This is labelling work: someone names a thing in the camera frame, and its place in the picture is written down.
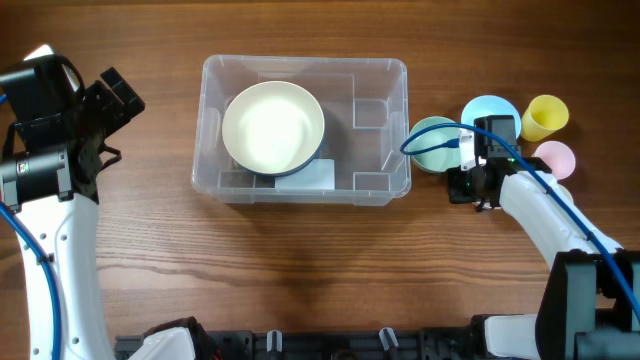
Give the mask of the dark blue bowl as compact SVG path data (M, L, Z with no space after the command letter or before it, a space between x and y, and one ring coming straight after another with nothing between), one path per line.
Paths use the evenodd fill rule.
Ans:
M223 130L229 155L245 169L287 176L308 165L324 140L323 116L243 116Z

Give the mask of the cream plastic bowl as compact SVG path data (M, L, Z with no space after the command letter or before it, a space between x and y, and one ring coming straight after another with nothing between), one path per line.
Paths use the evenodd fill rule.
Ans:
M266 81L239 93L222 120L230 157L260 175L282 176L306 166L323 142L326 121L319 101L305 88Z

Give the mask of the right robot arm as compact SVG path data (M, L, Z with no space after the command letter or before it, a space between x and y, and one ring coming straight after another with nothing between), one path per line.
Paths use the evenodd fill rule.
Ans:
M458 135L473 153L447 172L450 202L503 209L550 268L536 314L481 318L483 351L496 358L638 358L638 252L589 222L543 160L521 157L511 116L479 117Z

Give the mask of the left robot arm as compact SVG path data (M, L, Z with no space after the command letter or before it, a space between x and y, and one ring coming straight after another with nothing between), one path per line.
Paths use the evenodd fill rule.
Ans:
M97 177L106 140L145 109L115 68L85 85L69 59L31 55L1 74L15 119L1 149L1 217L21 246L34 359L112 359L97 276Z

